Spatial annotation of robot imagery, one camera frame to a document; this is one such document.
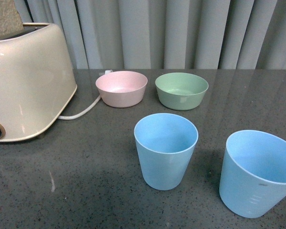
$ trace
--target blue cup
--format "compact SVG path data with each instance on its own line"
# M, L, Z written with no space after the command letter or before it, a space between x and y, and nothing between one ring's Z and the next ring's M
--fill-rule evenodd
M198 140L198 131L186 118L175 114L152 114L134 128L145 182L157 190L178 186Z
M226 142L219 193L237 215L257 218L286 196L286 141L242 130Z

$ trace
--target small bowl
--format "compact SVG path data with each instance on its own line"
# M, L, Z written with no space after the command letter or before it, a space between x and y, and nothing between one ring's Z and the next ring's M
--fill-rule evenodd
M102 75L95 82L104 103L112 107L130 107L138 104L147 85L145 75L118 71Z
M160 102L179 111L197 107L209 88L205 79L189 73L164 74L159 76L155 83Z

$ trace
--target countertop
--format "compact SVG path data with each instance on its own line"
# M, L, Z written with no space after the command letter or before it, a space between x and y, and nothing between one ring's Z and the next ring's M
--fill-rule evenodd
M112 108L101 100L76 120L56 120L42 139L0 143L0 228L286 229L286 197L265 215L247 219L231 212L218 191L230 134L255 129L286 140L286 71L134 71L149 79L139 104ZM78 90L63 115L94 101L100 72L74 70ZM169 72L208 81L197 108L175 111L159 102L154 82ZM133 136L135 124L154 113L181 115L199 132L183 180L169 191L145 183Z

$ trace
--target cream toaster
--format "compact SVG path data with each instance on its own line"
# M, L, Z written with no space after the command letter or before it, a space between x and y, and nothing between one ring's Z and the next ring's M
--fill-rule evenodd
M0 40L0 142L22 141L48 129L77 85L66 40L51 23L24 23Z

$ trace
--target curtain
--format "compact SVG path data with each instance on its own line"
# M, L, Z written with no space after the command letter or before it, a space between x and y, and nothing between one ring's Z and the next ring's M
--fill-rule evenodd
M286 69L286 0L15 0L74 69Z

